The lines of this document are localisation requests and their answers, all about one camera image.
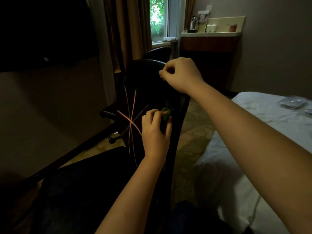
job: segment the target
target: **chair wheel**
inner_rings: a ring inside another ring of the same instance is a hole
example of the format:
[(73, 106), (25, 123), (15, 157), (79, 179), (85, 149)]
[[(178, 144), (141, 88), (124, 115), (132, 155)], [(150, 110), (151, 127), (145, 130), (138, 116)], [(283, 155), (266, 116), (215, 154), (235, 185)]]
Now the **chair wheel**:
[(114, 138), (109, 137), (109, 138), (108, 138), (108, 142), (109, 142), (110, 144), (114, 144), (114, 143), (116, 142), (116, 140), (115, 140)]

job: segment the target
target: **green object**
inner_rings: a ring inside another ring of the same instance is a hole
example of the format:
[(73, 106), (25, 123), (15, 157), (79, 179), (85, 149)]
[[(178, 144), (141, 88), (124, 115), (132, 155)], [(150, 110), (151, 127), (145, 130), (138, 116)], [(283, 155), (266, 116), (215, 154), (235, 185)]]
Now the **green object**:
[(167, 115), (163, 116), (163, 121), (167, 122), (169, 117), (171, 116), (171, 110), (168, 107), (164, 107), (162, 110), (162, 112), (168, 112)]

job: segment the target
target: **wooden cabinet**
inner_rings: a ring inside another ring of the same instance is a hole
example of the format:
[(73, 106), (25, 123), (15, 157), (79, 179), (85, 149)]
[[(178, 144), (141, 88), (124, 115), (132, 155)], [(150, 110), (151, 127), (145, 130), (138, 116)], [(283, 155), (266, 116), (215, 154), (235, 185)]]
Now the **wooden cabinet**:
[(180, 56), (190, 57), (206, 83), (226, 89), (239, 36), (181, 37)]

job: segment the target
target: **hand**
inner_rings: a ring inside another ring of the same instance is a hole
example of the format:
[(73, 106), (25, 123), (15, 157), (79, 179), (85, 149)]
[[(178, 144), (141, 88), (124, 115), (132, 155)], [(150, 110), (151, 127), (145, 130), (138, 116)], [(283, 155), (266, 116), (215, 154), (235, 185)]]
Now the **hand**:
[(157, 109), (153, 109), (142, 116), (142, 140), (145, 150), (144, 159), (159, 165), (160, 169), (162, 169), (166, 161), (172, 131), (171, 117), (168, 119), (165, 134), (162, 134), (160, 131), (162, 116), (166, 114), (167, 112), (160, 112)]
[(190, 94), (190, 91), (196, 87), (196, 83), (203, 81), (192, 59), (184, 57), (168, 61), (159, 74), (169, 85), (184, 94)]

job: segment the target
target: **floor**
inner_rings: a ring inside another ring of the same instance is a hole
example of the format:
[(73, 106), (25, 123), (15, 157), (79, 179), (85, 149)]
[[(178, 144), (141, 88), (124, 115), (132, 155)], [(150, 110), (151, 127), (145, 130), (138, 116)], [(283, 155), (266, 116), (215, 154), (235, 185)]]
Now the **floor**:
[[(214, 126), (205, 111), (191, 99), (189, 107), (184, 119), (181, 130), (179, 144), (177, 148), (174, 175), (172, 180), (171, 200), (172, 207), (182, 200), (188, 200), (196, 205), (196, 198), (193, 187), (193, 166), (195, 162), (203, 155), (206, 146), (208, 145), (213, 132)], [(98, 143), (95, 147), (82, 152), (67, 162), (64, 166), (92, 157), (104, 151), (113, 149), (118, 146), (124, 146), (122, 140), (116, 141), (115, 144), (110, 144), (108, 139)], [(38, 194), (41, 183), (26, 193), (23, 197), (16, 201), (14, 209), (8, 214), (7, 223), (12, 223), (12, 220), (17, 220)], [(6, 233), (29, 233), (32, 215), (30, 214), (13, 232)]]

